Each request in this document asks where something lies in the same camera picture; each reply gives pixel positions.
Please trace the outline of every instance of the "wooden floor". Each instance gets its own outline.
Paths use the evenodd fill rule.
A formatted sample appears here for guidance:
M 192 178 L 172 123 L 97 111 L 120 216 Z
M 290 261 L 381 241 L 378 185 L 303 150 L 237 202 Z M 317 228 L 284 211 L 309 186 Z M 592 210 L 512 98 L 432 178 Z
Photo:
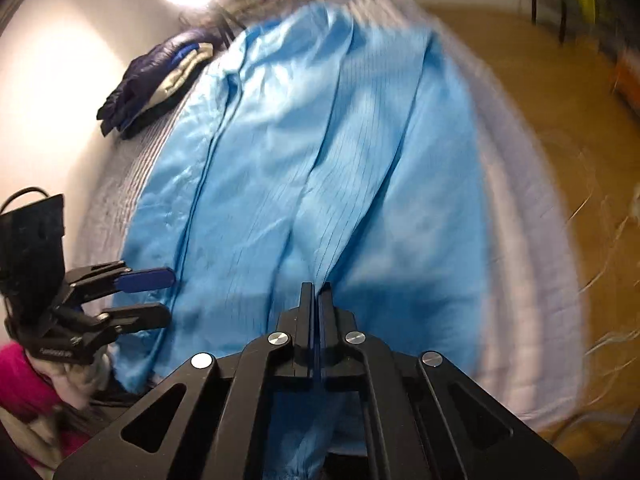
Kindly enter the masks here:
M 559 46 L 553 31 L 521 16 L 479 8 L 430 7 L 483 58 L 533 126 L 566 203 L 584 291 L 586 336 L 593 344 L 611 331 L 640 326 L 640 226 L 624 225 L 640 182 L 640 121 L 610 93 L 612 64 L 587 40 Z M 613 238 L 619 234 L 614 251 Z M 583 405 L 601 396 L 617 366 L 640 356 L 640 338 L 609 345 L 588 361 Z M 640 360 L 615 378 L 589 409 L 631 414 L 640 405 Z M 549 436 L 553 428 L 543 432 Z M 621 434 L 587 423 L 567 433 L 559 449 L 582 468 Z

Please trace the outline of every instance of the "folded clothing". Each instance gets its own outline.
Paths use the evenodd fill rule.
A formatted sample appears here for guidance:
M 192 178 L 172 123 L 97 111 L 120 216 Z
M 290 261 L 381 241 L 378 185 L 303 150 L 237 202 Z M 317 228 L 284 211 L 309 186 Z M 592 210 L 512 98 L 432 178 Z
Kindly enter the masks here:
M 149 99 L 145 107 L 142 108 L 142 111 L 156 106 L 158 103 L 161 103 L 171 96 L 178 88 L 180 88 L 180 86 L 183 85 L 184 81 L 188 78 L 196 65 L 212 57 L 213 45 L 210 43 L 200 43 L 196 50 L 192 50 L 187 54 L 180 64 L 169 72 L 167 77 L 164 78 L 160 83 L 160 86 L 151 96 L 151 99 Z
M 135 114 L 132 114 L 131 117 L 127 117 L 118 127 L 118 130 L 121 133 L 127 131 L 131 124 L 136 120 L 136 118 L 140 116 L 140 114 L 143 114 L 146 110 L 149 110 L 150 108 L 153 108 L 166 101 L 179 89 L 182 89 L 182 92 L 180 92 L 180 94 L 184 96 L 191 87 L 191 84 L 193 84 L 196 79 L 190 77 L 191 73 L 196 70 L 196 67 L 199 67 L 198 70 L 201 71 L 206 65 L 206 63 L 204 62 L 210 60 L 213 57 L 213 53 L 214 51 L 212 44 L 200 43 L 199 45 L 197 45 L 197 48 L 194 48 L 186 56 L 184 56 L 178 66 L 168 73 L 168 75 L 160 83 L 160 86 L 151 96 L 149 101 L 146 102 L 146 104 L 140 110 L 137 110 Z M 172 100 L 172 103 L 174 103 L 174 105 L 171 107 L 162 107 L 162 110 L 164 110 L 163 113 L 167 113 L 169 110 L 174 108 L 174 106 L 178 102 L 176 100 Z
M 214 49 L 221 44 L 216 33 L 194 28 L 169 38 L 131 61 L 122 81 L 97 112 L 96 118 L 102 120 L 102 134 L 106 136 L 142 110 L 168 73 L 189 51 L 198 49 L 200 43 L 210 43 Z
M 167 99 L 158 103 L 157 105 L 149 108 L 148 110 L 143 111 L 140 115 L 138 115 L 132 123 L 121 132 L 121 136 L 123 139 L 130 139 L 133 136 L 137 135 L 144 128 L 153 124 L 163 115 L 169 113 L 175 107 L 177 107 L 185 95 L 189 92 L 191 87 L 197 81 L 198 77 L 205 69 L 205 67 L 209 64 L 209 60 L 204 60 L 198 63 L 193 70 L 189 73 L 184 82 L 180 85 L 174 93 L 172 93 Z
M 397 351 L 478 362 L 486 225 L 466 87 L 426 27 L 364 27 L 309 6 L 249 28 L 211 63 L 146 181 L 122 257 L 171 266 L 162 331 L 118 340 L 139 390 L 192 354 L 241 351 L 297 305 L 300 283 Z M 267 478 L 313 478 L 347 397 L 278 394 Z

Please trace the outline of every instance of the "navy blue jacket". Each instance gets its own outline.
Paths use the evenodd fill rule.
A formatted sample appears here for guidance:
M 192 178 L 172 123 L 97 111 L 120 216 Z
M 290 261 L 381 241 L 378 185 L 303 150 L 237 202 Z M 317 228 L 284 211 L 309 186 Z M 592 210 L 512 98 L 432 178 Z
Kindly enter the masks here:
M 162 80 L 174 68 L 172 60 L 175 56 L 186 46 L 197 43 L 211 43 L 214 49 L 222 44 L 215 32 L 193 28 L 156 45 L 148 54 L 129 63 L 122 81 L 107 97 L 96 115 L 96 119 L 102 120 L 102 134 L 106 136 L 127 118 L 142 110 Z

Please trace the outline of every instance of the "metal screw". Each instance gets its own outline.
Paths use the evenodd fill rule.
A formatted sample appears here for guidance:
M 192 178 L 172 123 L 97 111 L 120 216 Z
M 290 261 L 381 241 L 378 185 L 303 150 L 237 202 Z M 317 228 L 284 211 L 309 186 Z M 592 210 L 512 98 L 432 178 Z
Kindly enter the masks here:
M 196 354 L 191 358 L 191 366 L 194 368 L 207 368 L 211 366 L 213 362 L 213 357 L 211 357 L 207 353 Z
M 425 352 L 422 354 L 422 362 L 427 366 L 435 368 L 442 364 L 442 356 L 437 352 Z
M 359 345 L 360 343 L 364 343 L 366 336 L 362 332 L 349 332 L 344 339 L 347 343 Z
M 269 334 L 269 337 L 267 339 L 269 340 L 269 343 L 271 343 L 272 345 L 279 346 L 279 345 L 284 345 L 284 343 L 286 343 L 289 340 L 289 336 L 284 332 L 274 332 L 272 334 Z

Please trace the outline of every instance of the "gray bedsheet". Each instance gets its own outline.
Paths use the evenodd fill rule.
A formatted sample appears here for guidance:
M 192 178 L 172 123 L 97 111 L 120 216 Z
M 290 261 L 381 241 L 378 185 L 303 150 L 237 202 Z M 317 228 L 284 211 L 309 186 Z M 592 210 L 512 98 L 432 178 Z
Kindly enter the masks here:
M 532 132 L 484 63 L 412 0 L 325 1 L 376 25 L 427 23 L 466 78 L 493 234 L 492 291 L 475 378 L 534 429 L 566 417 L 584 380 L 582 306 L 565 215 Z M 179 113 L 180 107 L 135 138 L 116 140 L 84 220 L 76 266 L 120 257 L 140 192 Z M 103 300 L 87 309 L 106 306 Z

